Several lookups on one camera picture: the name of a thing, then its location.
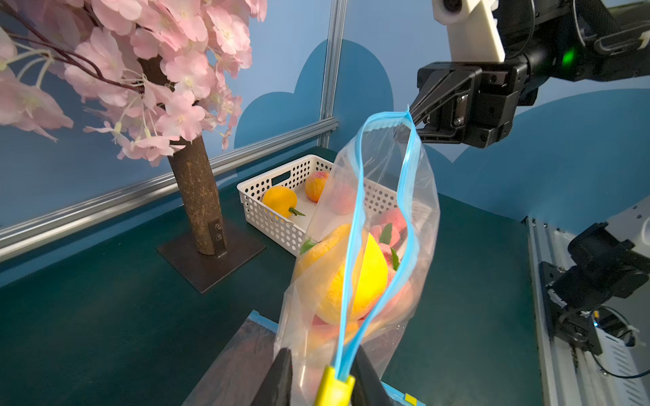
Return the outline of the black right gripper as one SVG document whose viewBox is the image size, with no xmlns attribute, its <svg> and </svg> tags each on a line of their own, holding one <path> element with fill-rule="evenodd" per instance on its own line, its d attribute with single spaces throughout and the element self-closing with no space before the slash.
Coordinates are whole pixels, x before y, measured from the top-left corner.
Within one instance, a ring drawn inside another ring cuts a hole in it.
<svg viewBox="0 0 650 406">
<path fill-rule="evenodd" d="M 428 64 L 418 70 L 411 103 L 423 144 L 486 148 L 507 137 L 516 108 L 537 98 L 538 63 L 523 55 L 502 63 Z"/>
</svg>

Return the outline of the clear zip-top bag blue zipper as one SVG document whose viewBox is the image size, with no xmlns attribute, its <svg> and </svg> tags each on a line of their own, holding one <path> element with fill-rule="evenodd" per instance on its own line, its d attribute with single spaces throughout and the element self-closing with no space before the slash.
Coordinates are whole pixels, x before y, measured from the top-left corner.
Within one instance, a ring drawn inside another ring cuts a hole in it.
<svg viewBox="0 0 650 406">
<path fill-rule="evenodd" d="M 276 351 L 291 351 L 291 394 L 297 387 L 307 400 L 304 377 L 298 381 L 294 374 L 309 371 L 316 377 L 316 367 L 324 367 L 308 405 L 331 404 L 336 389 L 351 391 L 355 378 L 350 370 L 359 347 L 407 326 L 420 301 L 436 248 L 440 205 L 433 169 L 420 138 L 411 132 L 414 128 L 408 112 L 369 117 L 338 153 L 309 223 L 284 293 L 274 345 Z M 370 211 L 364 207 L 364 181 L 369 180 L 397 192 L 395 208 L 406 220 L 397 270 L 389 268 L 370 233 Z M 372 320 L 407 282 L 412 283 L 414 303 L 366 336 Z M 316 315 L 339 328 L 336 342 L 334 336 L 323 339 L 316 332 L 311 325 Z M 365 315 L 362 327 L 345 343 L 347 324 Z"/>
</svg>

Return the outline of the black left gripper triangular left finger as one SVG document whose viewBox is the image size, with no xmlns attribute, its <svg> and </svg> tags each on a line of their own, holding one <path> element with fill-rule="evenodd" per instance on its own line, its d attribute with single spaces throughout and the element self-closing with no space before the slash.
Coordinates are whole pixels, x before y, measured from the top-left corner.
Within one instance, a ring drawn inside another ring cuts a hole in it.
<svg viewBox="0 0 650 406">
<path fill-rule="evenodd" d="M 251 406 L 290 406 L 292 381 L 291 351 L 289 348 L 281 348 Z"/>
</svg>

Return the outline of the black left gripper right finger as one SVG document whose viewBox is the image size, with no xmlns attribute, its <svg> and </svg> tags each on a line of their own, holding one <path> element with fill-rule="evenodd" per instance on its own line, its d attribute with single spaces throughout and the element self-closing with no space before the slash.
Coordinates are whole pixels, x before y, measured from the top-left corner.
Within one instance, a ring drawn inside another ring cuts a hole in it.
<svg viewBox="0 0 650 406">
<path fill-rule="evenodd" d="M 355 378 L 350 404 L 352 406 L 392 406 L 392 399 L 375 372 L 364 348 L 357 350 L 350 370 Z"/>
</svg>

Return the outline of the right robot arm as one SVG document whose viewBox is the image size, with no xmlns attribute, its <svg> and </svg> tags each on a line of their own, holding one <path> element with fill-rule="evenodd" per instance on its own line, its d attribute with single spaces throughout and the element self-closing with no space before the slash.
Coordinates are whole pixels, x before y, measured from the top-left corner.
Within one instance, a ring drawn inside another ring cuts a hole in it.
<svg viewBox="0 0 650 406">
<path fill-rule="evenodd" d="M 649 4 L 436 1 L 451 59 L 417 74 L 410 113 L 427 144 L 484 148 L 549 79 L 621 81 L 649 73 Z"/>
</svg>

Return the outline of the pink peach large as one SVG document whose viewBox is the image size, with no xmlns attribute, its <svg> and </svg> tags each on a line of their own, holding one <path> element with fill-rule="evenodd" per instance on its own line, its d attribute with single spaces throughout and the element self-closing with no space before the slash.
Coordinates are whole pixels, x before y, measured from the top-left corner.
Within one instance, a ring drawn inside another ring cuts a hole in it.
<svg viewBox="0 0 650 406">
<path fill-rule="evenodd" d="M 366 336 L 375 333 L 378 330 L 379 323 L 386 323 L 387 320 L 394 319 L 395 316 L 408 309 L 414 303 L 413 286 L 407 282 L 404 287 L 389 301 L 384 309 L 372 320 L 371 326 L 366 331 Z M 352 337 L 362 327 L 368 315 L 363 316 L 358 321 L 352 321 L 347 324 L 345 343 L 349 343 Z M 338 333 L 338 327 L 323 321 L 318 315 L 314 316 L 312 326 L 320 329 L 320 334 L 325 338 L 331 338 Z"/>
</svg>

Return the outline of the yellow peach red spot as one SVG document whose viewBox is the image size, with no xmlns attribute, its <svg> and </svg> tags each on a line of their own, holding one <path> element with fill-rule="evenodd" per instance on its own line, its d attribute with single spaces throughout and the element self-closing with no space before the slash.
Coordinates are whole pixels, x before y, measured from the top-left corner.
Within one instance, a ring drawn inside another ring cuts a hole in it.
<svg viewBox="0 0 650 406">
<path fill-rule="evenodd" d="M 281 185 L 270 188 L 262 198 L 264 205 L 285 218 L 305 216 L 304 213 L 297 210 L 297 202 L 297 194 L 292 189 Z"/>
</svg>

